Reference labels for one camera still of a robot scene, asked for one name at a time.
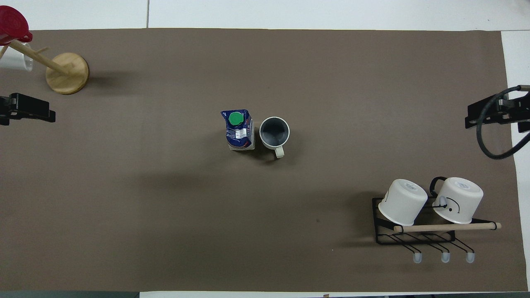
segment white mug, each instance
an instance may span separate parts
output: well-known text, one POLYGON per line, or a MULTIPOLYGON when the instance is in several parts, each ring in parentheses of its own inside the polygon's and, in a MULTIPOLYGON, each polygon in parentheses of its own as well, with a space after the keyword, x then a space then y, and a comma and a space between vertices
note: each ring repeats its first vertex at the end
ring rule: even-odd
POLYGON ((421 186, 409 180, 396 179, 378 208, 391 222, 410 226, 414 224, 427 199, 427 193, 421 186))
POLYGON ((434 208, 434 211, 446 220, 457 224, 468 224, 471 222, 482 196, 484 196, 484 192, 475 183, 464 178, 451 177, 445 179, 440 193, 432 205, 445 206, 444 208, 434 208))
POLYGON ((283 145, 289 139, 289 125, 280 117, 269 117, 260 126, 260 138, 265 147, 276 152, 277 158, 284 157, 283 145))
POLYGON ((33 69, 33 59, 11 47, 7 47, 4 55, 0 58, 0 67, 30 72, 33 69))

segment red mug handle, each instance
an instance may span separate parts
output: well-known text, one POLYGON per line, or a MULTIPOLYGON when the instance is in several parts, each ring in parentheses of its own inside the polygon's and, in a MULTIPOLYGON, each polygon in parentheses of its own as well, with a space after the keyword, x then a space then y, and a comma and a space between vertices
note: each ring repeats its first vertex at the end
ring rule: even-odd
POLYGON ((31 40, 33 40, 33 34, 31 32, 28 32, 23 38, 19 38, 21 42, 30 42, 31 40))

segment white floor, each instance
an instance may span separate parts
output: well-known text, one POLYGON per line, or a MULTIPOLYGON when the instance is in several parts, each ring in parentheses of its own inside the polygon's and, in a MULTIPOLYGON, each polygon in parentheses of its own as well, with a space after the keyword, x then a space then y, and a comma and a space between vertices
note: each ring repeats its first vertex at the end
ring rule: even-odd
MULTIPOLYGON (((529 0, 4 0, 2 5, 22 12, 30 30, 164 27, 503 31, 508 86, 530 85, 530 31, 525 31, 530 30, 529 0)), ((514 144, 523 135, 512 126, 514 144)), ((530 145, 515 154, 515 163, 528 278, 530 145)), ((238 293, 241 297, 254 298, 323 294, 238 293)), ((383 293, 332 293, 331 296, 362 295, 383 293)), ((235 297, 236 293, 146 292, 141 296, 221 298, 235 297)))

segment black mug handle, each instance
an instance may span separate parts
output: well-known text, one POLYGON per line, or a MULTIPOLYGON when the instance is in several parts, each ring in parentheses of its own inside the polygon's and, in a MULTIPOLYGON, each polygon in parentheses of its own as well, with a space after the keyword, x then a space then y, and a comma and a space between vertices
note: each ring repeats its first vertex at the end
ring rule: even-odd
POLYGON ((436 186, 436 182, 438 182, 438 180, 445 181, 445 179, 447 179, 447 177, 438 176, 438 177, 435 177, 431 181, 431 185, 429 186, 429 192, 431 193, 431 195, 433 197, 435 197, 435 198, 438 197, 438 194, 434 191, 434 187, 436 186))

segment red mug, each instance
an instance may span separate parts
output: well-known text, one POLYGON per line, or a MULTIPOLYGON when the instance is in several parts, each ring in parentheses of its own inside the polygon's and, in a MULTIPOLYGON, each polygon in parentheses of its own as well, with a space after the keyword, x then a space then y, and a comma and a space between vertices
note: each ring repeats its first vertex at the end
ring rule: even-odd
POLYGON ((30 33, 26 18, 16 9, 0 5, 0 46, 7 46, 13 40, 30 42, 30 33))

